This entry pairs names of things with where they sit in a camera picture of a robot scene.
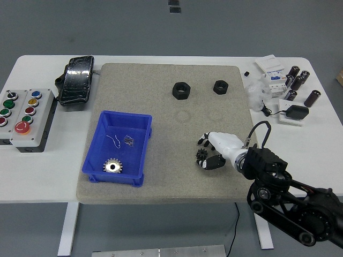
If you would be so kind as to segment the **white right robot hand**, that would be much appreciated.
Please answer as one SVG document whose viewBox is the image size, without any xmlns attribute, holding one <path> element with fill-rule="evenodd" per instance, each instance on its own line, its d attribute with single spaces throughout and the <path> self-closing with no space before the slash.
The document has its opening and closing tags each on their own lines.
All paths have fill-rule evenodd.
<svg viewBox="0 0 343 257">
<path fill-rule="evenodd" d="M 206 149 L 199 149 L 196 157 L 197 164 L 205 170 L 214 170 L 223 167 L 226 161 L 230 161 L 233 168 L 242 171 L 244 158 L 248 152 L 243 142 L 234 134 L 222 132 L 207 132 L 198 140 L 197 145 L 204 142 L 204 147 L 212 145 L 212 150 L 219 154 L 207 157 Z"/>
</svg>

